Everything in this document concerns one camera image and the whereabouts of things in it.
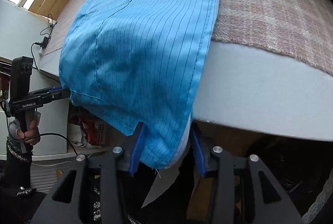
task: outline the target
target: person's arm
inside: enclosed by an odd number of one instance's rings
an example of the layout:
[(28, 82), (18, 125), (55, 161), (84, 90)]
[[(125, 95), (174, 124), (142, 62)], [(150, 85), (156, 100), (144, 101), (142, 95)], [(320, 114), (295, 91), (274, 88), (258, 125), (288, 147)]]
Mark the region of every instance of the person's arm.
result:
[[(16, 135), (20, 139), (34, 137), (39, 134), (37, 114), (31, 122), (30, 130), (23, 133), (16, 125), (10, 125), (15, 128)], [(40, 137), (36, 137), (25, 142), (26, 152), (22, 153), (20, 143), (9, 134), (7, 137), (7, 160), (4, 169), (4, 175), (0, 179), (0, 186), (3, 187), (24, 187), (30, 188), (30, 166), (32, 162), (33, 145), (40, 141)]]

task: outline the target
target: blue striped cloth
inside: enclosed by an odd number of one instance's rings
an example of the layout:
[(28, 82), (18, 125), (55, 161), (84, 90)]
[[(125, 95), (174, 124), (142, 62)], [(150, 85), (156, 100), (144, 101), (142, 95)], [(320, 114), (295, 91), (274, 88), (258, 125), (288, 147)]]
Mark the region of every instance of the blue striped cloth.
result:
[(127, 136), (144, 122), (141, 161), (164, 168), (189, 119), (217, 10), (218, 0), (86, 0), (64, 41), (61, 84), (74, 105)]

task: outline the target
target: metal screw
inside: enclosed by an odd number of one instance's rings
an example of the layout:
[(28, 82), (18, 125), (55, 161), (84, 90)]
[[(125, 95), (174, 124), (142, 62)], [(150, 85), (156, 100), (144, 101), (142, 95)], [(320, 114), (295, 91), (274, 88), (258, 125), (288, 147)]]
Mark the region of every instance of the metal screw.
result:
[(112, 149), (112, 151), (115, 153), (115, 154), (118, 154), (118, 153), (121, 153), (123, 150), (122, 147), (119, 147), (119, 146), (116, 146)]
[(221, 153), (223, 151), (223, 149), (220, 146), (214, 146), (213, 147), (213, 152), (215, 153)]
[(258, 162), (259, 157), (258, 157), (256, 154), (251, 154), (251, 155), (250, 155), (250, 160), (251, 160), (252, 162)]
[(84, 159), (86, 158), (86, 156), (84, 154), (79, 154), (77, 157), (76, 157), (76, 161), (83, 161)]

